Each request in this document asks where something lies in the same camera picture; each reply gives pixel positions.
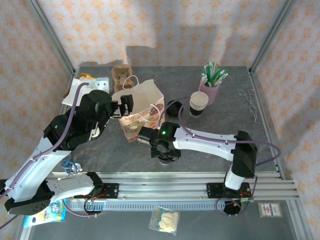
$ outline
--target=plastic bag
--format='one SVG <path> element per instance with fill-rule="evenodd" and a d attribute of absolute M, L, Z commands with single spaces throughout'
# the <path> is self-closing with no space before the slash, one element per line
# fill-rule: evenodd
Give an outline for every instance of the plastic bag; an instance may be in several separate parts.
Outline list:
<path fill-rule="evenodd" d="M 64 222 L 66 216 L 66 207 L 62 201 L 63 200 L 54 201 L 43 211 L 35 215 L 25 216 L 23 227 L 28 228 L 50 222 Z"/>
<path fill-rule="evenodd" d="M 177 236 L 180 213 L 164 207 L 152 211 L 149 228 L 158 232 L 171 233 Z"/>

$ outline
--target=paper coffee cup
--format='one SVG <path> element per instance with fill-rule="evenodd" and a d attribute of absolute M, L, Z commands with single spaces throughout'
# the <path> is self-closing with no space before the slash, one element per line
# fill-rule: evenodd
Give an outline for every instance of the paper coffee cup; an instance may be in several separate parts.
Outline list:
<path fill-rule="evenodd" d="M 196 91 L 190 98 L 190 115 L 194 118 L 200 117 L 207 106 L 209 97 L 202 91 Z"/>

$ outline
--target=floral wallpaper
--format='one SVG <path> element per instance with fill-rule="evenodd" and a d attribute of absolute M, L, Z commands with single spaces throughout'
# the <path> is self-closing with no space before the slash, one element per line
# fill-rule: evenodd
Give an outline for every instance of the floral wallpaper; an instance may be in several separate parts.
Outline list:
<path fill-rule="evenodd" d="M 26 0 L 0 4 L 0 179 L 11 177 L 38 145 L 59 113 L 69 73 Z M 12 215 L 0 201 L 0 226 Z M 14 238 L 18 219 L 1 230 Z"/>
<path fill-rule="evenodd" d="M 320 4 L 298 0 L 257 73 L 286 171 L 320 239 Z"/>
<path fill-rule="evenodd" d="M 249 66 L 285 0 L 39 0 L 75 67 Z"/>

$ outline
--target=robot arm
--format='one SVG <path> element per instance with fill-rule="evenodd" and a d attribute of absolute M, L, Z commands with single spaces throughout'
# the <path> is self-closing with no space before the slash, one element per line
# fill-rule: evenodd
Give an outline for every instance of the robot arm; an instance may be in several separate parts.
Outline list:
<path fill-rule="evenodd" d="M 53 168 L 78 145 L 97 139 L 103 132 L 110 118 L 128 116 L 133 109 L 132 95 L 122 96 L 121 104 L 112 101 L 112 97 L 105 91 L 92 90 L 81 98 L 76 107 L 70 128 L 59 146 L 52 152 L 41 156 L 34 161 L 20 176 L 13 188 L 11 183 L 21 169 L 29 164 L 34 156 L 50 149 L 61 138 L 70 110 L 63 115 L 56 116 L 44 130 L 35 151 L 10 179 L 1 180 L 9 200 L 4 204 L 10 214 L 34 215 L 42 211 L 51 202 L 78 195 L 88 195 L 94 189 L 97 194 L 101 190 L 102 181 L 95 173 L 79 175 L 74 178 L 46 180 Z"/>
<path fill-rule="evenodd" d="M 255 144 L 228 143 L 234 140 L 252 140 L 250 136 L 239 131 L 237 135 L 218 135 L 188 129 L 190 135 L 176 123 L 164 122 L 161 128 L 142 127 L 138 142 L 151 146 L 151 157 L 158 157 L 162 164 L 169 164 L 181 157 L 181 150 L 188 149 L 213 154 L 232 162 L 226 173 L 224 186 L 231 190 L 239 190 L 246 178 L 253 178 L 257 161 L 258 148 Z M 197 136 L 226 140 L 214 142 Z"/>

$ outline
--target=gray table surface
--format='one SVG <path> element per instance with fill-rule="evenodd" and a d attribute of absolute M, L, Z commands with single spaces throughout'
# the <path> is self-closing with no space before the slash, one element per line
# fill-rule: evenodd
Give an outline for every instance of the gray table surface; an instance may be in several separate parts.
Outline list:
<path fill-rule="evenodd" d="M 192 118 L 188 110 L 182 117 L 186 126 L 215 134 L 234 134 L 238 130 L 246 131 L 253 140 L 267 140 L 263 122 L 255 97 L 252 101 L 257 107 L 257 119 L 249 111 L 249 102 L 239 96 L 237 90 L 247 92 L 252 88 L 246 67 L 227 67 L 229 76 L 221 84 L 215 102 L 207 106 L 200 118 Z M 93 77 L 111 75 L 112 67 L 81 67 L 81 73 L 89 73 Z M 198 90 L 201 66 L 137 66 L 132 68 L 133 74 L 140 82 L 154 79 L 156 86 L 164 95 L 165 104 L 169 101 L 188 97 Z M 165 120 L 177 123 L 178 119 L 165 116 Z M 270 148 L 260 145 L 257 162 L 272 156 Z M 137 141 L 129 143 L 117 119 L 111 119 L 102 135 L 93 141 L 78 146 L 72 152 L 73 160 L 82 165 L 84 171 L 103 173 L 123 172 L 224 172 L 231 162 L 218 156 L 182 150 L 181 158 L 168 165 L 162 165 L 157 158 L 150 157 L 150 148 Z M 256 171 L 275 171 L 273 162 L 257 167 Z M 57 166 L 54 171 L 63 172 Z"/>
<path fill-rule="evenodd" d="M 108 212 L 96 219 L 67 213 L 65 222 L 32 227 L 30 240 L 295 240 L 285 201 L 283 218 L 261 218 L 258 204 L 225 217 L 214 211 L 181 211 L 177 236 L 148 228 L 150 211 Z"/>

